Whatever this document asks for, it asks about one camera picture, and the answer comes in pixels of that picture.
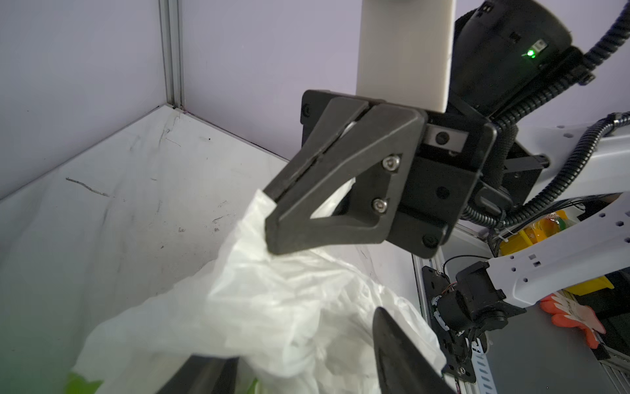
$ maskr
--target white rectangular bar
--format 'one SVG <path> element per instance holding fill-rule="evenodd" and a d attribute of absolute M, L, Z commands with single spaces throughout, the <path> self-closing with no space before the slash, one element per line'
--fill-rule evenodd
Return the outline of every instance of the white rectangular bar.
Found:
<path fill-rule="evenodd" d="M 454 0 L 364 0 L 357 95 L 444 112 Z"/>

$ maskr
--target screw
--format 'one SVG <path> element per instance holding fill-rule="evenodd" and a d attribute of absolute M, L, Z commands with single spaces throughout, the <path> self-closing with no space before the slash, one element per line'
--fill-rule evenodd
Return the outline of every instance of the screw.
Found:
<path fill-rule="evenodd" d="M 396 154 L 390 154 L 388 157 L 384 158 L 381 163 L 383 164 L 383 168 L 387 171 L 396 171 L 400 165 L 400 157 Z"/>
<path fill-rule="evenodd" d="M 447 143 L 450 139 L 449 133 L 447 133 L 446 131 L 440 131 L 436 136 L 435 136 L 435 142 L 437 142 L 438 145 L 444 145 L 445 143 Z"/>
<path fill-rule="evenodd" d="M 422 236 L 422 243 L 429 249 L 433 249 L 437 246 L 438 240 L 436 237 L 425 234 Z"/>
<path fill-rule="evenodd" d="M 374 199 L 372 201 L 372 208 L 379 214 L 383 214 L 387 211 L 387 201 L 381 199 Z"/>

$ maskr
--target plastic bag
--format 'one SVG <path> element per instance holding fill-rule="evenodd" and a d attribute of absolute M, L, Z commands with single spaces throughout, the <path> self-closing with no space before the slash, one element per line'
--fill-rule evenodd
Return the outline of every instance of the plastic bag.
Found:
<path fill-rule="evenodd" d="M 318 216 L 329 216 L 350 185 Z M 269 393 L 379 393 L 372 345 L 377 306 L 439 373 L 445 357 L 409 301 L 323 248 L 269 254 L 264 225 L 274 208 L 257 191 L 214 263 L 98 325 L 68 387 L 153 394 L 198 354 L 240 356 Z"/>

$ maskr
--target black bracket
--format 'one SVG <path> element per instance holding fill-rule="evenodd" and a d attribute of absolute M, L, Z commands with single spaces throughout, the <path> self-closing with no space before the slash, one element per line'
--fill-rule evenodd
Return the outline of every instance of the black bracket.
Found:
<path fill-rule="evenodd" d="M 387 240 L 433 256 L 449 239 L 496 137 L 486 119 L 317 90 L 302 96 L 300 122 L 302 150 L 265 189 L 278 204 L 266 221 L 272 253 Z M 400 160 L 394 171 L 382 163 L 389 156 Z M 335 216 L 311 218 L 353 177 Z M 376 200 L 385 211 L 374 208 Z"/>
<path fill-rule="evenodd" d="M 302 149 L 265 189 L 277 203 L 265 222 L 269 251 L 384 241 L 426 118 L 415 108 L 370 106 L 352 97 L 330 100 Z M 352 178 L 356 183 L 344 214 L 311 218 Z"/>

